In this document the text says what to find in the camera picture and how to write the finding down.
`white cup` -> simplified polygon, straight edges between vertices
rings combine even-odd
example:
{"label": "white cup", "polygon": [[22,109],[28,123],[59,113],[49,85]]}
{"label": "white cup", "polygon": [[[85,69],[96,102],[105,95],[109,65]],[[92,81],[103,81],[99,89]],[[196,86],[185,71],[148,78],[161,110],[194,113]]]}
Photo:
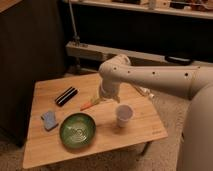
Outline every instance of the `white cup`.
{"label": "white cup", "polygon": [[115,112],[117,116],[117,125],[119,127],[125,127],[133,115],[133,111],[128,105],[118,106]]}

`wooden table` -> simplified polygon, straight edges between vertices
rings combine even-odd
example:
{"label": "wooden table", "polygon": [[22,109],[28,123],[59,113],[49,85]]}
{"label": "wooden table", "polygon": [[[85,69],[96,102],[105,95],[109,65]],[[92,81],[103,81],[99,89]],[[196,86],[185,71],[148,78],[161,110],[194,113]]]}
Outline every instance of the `wooden table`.
{"label": "wooden table", "polygon": [[[92,97],[100,82],[98,74],[91,74],[36,83],[24,153],[25,169],[167,137],[151,101],[141,96],[131,85],[122,83],[119,94],[121,103],[130,105],[134,112],[127,127],[116,126],[117,102],[101,102],[84,111],[93,117],[97,126],[92,143],[77,151],[66,150],[59,138],[60,124],[70,114],[80,111],[80,106]],[[54,99],[70,86],[77,88],[79,93],[63,107],[56,106]],[[59,126],[46,132],[41,115],[49,110],[55,111]]]}

